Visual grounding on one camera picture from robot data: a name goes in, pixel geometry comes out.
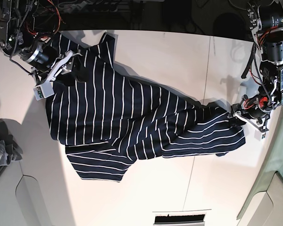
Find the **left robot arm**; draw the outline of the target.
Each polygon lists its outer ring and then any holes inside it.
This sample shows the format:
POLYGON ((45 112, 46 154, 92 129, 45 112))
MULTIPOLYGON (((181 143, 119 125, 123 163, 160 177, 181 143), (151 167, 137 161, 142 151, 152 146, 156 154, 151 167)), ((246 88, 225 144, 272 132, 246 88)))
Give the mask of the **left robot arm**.
POLYGON ((245 79, 255 66, 257 74, 252 78, 259 88, 255 96, 243 95, 241 102, 232 105, 228 119, 233 127, 249 123, 265 133, 270 113, 283 106, 283 0, 266 6, 251 0, 246 10, 254 42, 241 78, 245 79))

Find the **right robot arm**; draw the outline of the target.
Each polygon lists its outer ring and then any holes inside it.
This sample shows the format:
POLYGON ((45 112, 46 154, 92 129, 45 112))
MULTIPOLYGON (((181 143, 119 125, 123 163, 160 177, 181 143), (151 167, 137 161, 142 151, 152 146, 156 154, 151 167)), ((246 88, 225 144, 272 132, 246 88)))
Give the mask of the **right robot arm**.
POLYGON ((54 1, 4 0, 1 9, 0 51, 13 63, 19 56, 29 64, 27 73, 36 84, 46 79, 65 86, 88 81, 87 51, 60 33, 63 20, 54 1))

